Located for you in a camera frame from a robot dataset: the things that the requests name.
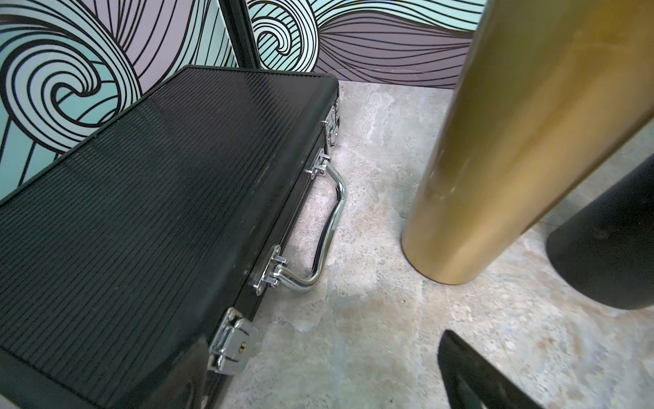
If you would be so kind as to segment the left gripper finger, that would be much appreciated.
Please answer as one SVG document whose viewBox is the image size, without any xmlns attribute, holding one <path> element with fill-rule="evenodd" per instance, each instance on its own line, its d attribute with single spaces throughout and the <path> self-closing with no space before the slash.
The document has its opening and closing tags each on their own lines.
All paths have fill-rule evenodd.
<svg viewBox="0 0 654 409">
<path fill-rule="evenodd" d="M 441 337 L 438 363 L 451 408 L 541 407 L 452 330 Z"/>
</svg>

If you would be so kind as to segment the black thermos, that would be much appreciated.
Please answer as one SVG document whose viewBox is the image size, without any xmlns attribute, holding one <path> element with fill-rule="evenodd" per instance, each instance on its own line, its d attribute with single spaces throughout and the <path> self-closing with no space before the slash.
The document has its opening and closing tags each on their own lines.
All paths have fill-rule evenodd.
<svg viewBox="0 0 654 409">
<path fill-rule="evenodd" d="M 653 158 L 548 237 L 560 277 L 582 295 L 626 310 L 653 305 Z"/>
</svg>

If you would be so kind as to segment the gold thermos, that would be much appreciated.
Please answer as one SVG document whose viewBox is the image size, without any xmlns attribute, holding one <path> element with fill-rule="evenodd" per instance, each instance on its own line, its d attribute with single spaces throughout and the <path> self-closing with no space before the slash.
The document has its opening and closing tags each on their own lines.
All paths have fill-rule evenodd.
<svg viewBox="0 0 654 409">
<path fill-rule="evenodd" d="M 401 235 L 475 279 L 653 115 L 650 1 L 490 1 Z"/>
</svg>

